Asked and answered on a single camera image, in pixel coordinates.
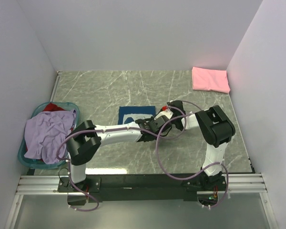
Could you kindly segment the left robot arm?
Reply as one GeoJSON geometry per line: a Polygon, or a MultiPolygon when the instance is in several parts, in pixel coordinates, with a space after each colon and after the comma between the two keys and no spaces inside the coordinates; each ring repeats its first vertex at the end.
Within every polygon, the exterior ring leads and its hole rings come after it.
{"type": "Polygon", "coordinates": [[[74,130],[74,133],[79,135],[70,138],[66,143],[71,160],[70,188],[76,192],[85,188],[86,164],[100,147],[123,142],[153,141],[168,120],[168,117],[162,115],[158,118],[138,119],[123,125],[94,125],[91,120],[80,124],[74,130]]]}

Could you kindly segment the blue t shirt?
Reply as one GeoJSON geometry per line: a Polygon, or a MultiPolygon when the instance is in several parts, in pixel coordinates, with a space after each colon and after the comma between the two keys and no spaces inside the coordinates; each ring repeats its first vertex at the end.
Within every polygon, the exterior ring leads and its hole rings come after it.
{"type": "Polygon", "coordinates": [[[118,125],[128,124],[137,119],[155,117],[155,106],[120,106],[118,112],[118,125]]]}

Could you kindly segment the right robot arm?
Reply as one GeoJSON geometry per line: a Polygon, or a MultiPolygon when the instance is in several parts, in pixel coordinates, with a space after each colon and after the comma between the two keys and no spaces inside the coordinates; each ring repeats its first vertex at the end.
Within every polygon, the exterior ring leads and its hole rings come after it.
{"type": "Polygon", "coordinates": [[[235,135],[235,126],[222,108],[214,105],[206,110],[178,118],[172,123],[179,130],[199,129],[206,142],[203,172],[195,179],[204,190],[225,184],[221,163],[225,149],[235,135]]]}

